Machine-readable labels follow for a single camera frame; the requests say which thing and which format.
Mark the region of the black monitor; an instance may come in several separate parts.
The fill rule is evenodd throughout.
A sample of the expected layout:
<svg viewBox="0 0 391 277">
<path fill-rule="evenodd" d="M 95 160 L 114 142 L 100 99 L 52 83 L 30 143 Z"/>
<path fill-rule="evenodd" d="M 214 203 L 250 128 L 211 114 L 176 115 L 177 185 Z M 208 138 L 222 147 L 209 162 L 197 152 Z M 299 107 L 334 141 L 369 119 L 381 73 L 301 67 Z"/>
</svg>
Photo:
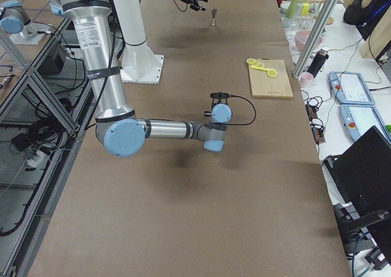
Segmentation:
<svg viewBox="0 0 391 277">
<path fill-rule="evenodd" d="M 357 220 L 342 220 L 335 212 L 342 236 L 367 227 L 390 261 L 390 143 L 375 127 L 339 156 L 324 160 L 343 200 L 352 203 Z"/>
</svg>

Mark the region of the teach pendant near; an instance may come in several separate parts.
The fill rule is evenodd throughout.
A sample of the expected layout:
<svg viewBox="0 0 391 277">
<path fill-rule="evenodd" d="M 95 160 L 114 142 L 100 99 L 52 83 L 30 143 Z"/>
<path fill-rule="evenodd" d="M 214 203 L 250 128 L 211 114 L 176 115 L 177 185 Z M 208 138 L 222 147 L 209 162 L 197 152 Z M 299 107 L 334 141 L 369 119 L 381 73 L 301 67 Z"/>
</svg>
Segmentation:
<svg viewBox="0 0 391 277">
<path fill-rule="evenodd" d="M 372 126 L 375 126 L 390 141 L 390 132 L 386 130 L 386 125 L 375 106 L 344 104 L 340 106 L 340 115 L 346 132 L 353 142 Z"/>
</svg>

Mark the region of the teach pendant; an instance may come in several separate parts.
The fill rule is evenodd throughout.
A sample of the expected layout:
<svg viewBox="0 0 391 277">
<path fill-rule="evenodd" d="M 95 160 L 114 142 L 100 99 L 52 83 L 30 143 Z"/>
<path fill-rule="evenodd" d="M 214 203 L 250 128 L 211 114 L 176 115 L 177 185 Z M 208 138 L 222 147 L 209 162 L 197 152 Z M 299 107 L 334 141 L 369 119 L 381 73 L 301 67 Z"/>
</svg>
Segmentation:
<svg viewBox="0 0 391 277">
<path fill-rule="evenodd" d="M 375 104 L 369 88 L 360 73 L 330 72 L 328 80 L 331 92 L 341 104 Z"/>
<path fill-rule="evenodd" d="M 375 106 L 344 104 L 340 106 L 340 115 L 346 132 L 353 142 L 372 126 L 375 126 L 390 141 L 390 132 L 386 130 L 386 125 Z"/>
</svg>

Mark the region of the person in black jacket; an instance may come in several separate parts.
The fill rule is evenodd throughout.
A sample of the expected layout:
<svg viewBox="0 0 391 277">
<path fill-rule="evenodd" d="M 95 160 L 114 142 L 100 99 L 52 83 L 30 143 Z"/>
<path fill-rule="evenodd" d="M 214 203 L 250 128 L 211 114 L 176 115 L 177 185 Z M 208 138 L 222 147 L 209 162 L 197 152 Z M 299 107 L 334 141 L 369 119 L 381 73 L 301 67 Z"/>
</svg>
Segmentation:
<svg viewBox="0 0 391 277">
<path fill-rule="evenodd" d="M 390 0 L 353 0 L 343 14 L 343 21 L 355 26 L 366 40 L 389 7 Z"/>
</svg>

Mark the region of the steel measuring jigger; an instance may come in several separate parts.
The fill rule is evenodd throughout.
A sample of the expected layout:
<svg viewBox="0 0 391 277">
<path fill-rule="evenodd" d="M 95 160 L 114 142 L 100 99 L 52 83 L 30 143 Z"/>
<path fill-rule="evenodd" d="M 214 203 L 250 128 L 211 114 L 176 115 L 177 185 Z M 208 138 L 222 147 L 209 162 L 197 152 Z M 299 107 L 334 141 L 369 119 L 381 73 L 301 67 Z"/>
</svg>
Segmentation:
<svg viewBox="0 0 391 277">
<path fill-rule="evenodd" d="M 212 19 L 211 19 L 211 26 L 215 26 L 216 25 L 216 15 L 217 15 L 217 9 L 216 8 L 212 8 L 211 9 L 211 16 L 212 16 Z"/>
</svg>

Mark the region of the aluminium frame post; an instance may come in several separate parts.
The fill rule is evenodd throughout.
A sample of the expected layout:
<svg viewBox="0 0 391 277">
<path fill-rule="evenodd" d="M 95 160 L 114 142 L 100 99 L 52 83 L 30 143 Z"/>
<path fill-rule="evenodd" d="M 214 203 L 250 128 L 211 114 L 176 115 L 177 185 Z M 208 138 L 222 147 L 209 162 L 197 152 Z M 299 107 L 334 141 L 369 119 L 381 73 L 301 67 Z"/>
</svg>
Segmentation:
<svg viewBox="0 0 391 277">
<path fill-rule="evenodd" d="M 315 21 L 315 24 L 312 28 L 309 38 L 305 44 L 305 47 L 294 67 L 293 70 L 294 79 L 299 79 L 300 74 L 304 71 L 304 67 L 306 66 L 307 61 L 311 55 L 311 52 L 313 51 L 317 43 L 318 37 L 321 35 L 326 25 L 326 21 L 330 17 L 336 3 L 338 3 L 338 0 L 325 0 L 322 7 L 320 8 L 318 19 Z"/>
</svg>

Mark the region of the green tall cup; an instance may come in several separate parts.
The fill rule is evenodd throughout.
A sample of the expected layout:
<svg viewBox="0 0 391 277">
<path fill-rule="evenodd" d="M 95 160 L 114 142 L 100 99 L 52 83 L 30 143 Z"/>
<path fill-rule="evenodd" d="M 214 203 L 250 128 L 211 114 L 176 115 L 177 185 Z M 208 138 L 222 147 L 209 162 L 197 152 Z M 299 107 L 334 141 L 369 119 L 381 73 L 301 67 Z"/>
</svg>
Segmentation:
<svg viewBox="0 0 391 277">
<path fill-rule="evenodd" d="M 285 13 L 285 18 L 291 19 L 295 16 L 298 9 L 299 0 L 291 0 L 290 5 L 287 8 Z"/>
</svg>

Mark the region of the black insulated bottle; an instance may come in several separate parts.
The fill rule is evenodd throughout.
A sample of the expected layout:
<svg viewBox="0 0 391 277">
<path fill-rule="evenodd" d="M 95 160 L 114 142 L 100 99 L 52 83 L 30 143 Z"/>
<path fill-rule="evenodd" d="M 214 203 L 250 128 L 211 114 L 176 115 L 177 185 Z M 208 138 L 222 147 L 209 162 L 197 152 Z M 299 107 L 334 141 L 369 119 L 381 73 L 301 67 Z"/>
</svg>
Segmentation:
<svg viewBox="0 0 391 277">
<path fill-rule="evenodd" d="M 316 78 L 317 74 L 319 73 L 320 69 L 324 65 L 325 61 L 328 59 L 329 55 L 329 48 L 324 46 L 322 47 L 313 58 L 312 63 L 307 69 L 308 73 L 311 73 L 314 78 Z"/>
</svg>

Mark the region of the teach pendant far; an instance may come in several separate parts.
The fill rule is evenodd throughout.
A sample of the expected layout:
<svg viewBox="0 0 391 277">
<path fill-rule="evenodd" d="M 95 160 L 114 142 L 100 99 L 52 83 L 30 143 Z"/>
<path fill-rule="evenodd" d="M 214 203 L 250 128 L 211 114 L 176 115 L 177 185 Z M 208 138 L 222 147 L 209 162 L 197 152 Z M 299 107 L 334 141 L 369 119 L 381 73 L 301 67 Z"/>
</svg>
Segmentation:
<svg viewBox="0 0 391 277">
<path fill-rule="evenodd" d="M 341 104 L 375 104 L 369 88 L 360 73 L 330 72 L 328 80 L 331 92 Z"/>
</svg>

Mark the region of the yellow plastic spoon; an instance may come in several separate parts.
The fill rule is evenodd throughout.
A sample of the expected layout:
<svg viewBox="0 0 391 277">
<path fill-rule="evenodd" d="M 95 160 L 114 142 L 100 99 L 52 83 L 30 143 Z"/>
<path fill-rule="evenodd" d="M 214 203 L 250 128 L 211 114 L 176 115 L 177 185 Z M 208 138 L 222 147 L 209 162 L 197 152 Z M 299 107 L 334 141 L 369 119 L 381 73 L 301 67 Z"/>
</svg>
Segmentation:
<svg viewBox="0 0 391 277">
<path fill-rule="evenodd" d="M 255 65 L 251 65 L 250 67 L 251 67 L 251 69 L 254 69 L 254 70 L 261 70 L 261 71 L 264 71 L 264 72 L 266 72 L 266 74 L 267 74 L 267 72 L 270 71 L 270 70 L 275 70 L 275 71 L 277 71 L 276 69 L 273 69 L 273 68 L 259 67 L 259 66 L 255 66 Z"/>
</svg>

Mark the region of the pink cup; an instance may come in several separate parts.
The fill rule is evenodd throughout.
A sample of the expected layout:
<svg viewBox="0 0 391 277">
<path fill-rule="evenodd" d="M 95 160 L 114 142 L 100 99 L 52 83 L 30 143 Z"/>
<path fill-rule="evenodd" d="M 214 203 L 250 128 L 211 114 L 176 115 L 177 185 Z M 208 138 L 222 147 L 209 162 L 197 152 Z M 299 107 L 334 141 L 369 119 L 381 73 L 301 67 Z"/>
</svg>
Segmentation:
<svg viewBox="0 0 391 277">
<path fill-rule="evenodd" d="M 311 85 L 313 79 L 314 79 L 314 77 L 311 73 L 302 72 L 299 76 L 299 79 L 298 79 L 300 88 L 305 88 L 305 87 L 308 87 L 309 85 Z"/>
</svg>

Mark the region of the wooden cutting board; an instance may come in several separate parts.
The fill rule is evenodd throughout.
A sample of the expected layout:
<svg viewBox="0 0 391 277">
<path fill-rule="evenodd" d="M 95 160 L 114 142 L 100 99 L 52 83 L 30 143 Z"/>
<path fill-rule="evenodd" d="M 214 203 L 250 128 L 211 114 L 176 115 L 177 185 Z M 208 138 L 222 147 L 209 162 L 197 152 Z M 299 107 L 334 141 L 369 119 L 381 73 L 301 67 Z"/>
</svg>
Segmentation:
<svg viewBox="0 0 391 277">
<path fill-rule="evenodd" d="M 271 78 L 266 72 L 251 69 L 251 65 L 247 64 L 252 96 L 257 98 L 293 98 L 293 91 L 284 61 L 278 59 L 255 60 L 255 66 L 276 69 L 277 76 Z"/>
</svg>

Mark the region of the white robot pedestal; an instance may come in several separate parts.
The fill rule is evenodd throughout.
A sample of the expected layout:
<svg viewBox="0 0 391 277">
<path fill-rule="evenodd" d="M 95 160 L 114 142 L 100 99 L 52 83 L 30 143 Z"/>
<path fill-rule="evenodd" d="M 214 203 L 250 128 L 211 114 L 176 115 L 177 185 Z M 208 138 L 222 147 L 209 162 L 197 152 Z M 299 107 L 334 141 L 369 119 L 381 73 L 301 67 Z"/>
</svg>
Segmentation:
<svg viewBox="0 0 391 277">
<path fill-rule="evenodd" d="M 139 0 L 113 0 L 125 40 L 121 77 L 125 83 L 158 84 L 164 56 L 147 45 Z"/>
</svg>

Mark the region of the lemon slice on spoon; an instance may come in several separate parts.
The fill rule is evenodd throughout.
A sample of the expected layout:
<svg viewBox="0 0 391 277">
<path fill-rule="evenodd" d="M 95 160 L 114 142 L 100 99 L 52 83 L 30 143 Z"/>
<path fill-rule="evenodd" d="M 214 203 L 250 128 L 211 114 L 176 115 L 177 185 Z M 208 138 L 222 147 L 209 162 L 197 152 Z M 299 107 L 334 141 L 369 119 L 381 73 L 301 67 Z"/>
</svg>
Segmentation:
<svg viewBox="0 0 391 277">
<path fill-rule="evenodd" d="M 275 70 L 270 70 L 267 72 L 267 74 L 269 77 L 272 77 L 272 78 L 277 76 L 277 72 Z"/>
</svg>

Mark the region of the pink bowl with ice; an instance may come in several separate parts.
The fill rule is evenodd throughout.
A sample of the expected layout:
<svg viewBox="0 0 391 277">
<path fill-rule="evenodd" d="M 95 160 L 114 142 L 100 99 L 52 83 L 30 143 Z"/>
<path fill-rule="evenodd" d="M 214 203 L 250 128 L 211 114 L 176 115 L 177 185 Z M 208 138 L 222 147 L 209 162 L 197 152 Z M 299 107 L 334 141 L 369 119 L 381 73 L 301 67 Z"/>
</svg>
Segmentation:
<svg viewBox="0 0 391 277">
<path fill-rule="evenodd" d="M 294 37 L 295 46 L 298 49 L 298 51 L 303 51 L 309 36 L 311 34 L 311 30 L 301 30 L 297 31 Z M 315 46 L 313 47 L 313 51 L 316 51 L 322 44 L 323 38 L 322 36 L 318 37 L 318 40 L 316 41 Z"/>
</svg>

